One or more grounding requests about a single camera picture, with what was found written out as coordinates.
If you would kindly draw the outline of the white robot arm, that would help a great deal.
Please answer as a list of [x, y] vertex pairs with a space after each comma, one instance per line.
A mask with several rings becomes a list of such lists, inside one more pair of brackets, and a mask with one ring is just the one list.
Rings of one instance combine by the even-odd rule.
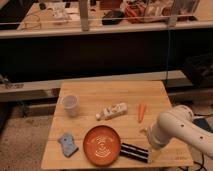
[[155, 150], [160, 150], [166, 147], [172, 138], [176, 138], [213, 160], [213, 133], [196, 126], [193, 119], [193, 111], [185, 105], [161, 112], [156, 121], [147, 128], [149, 144]]

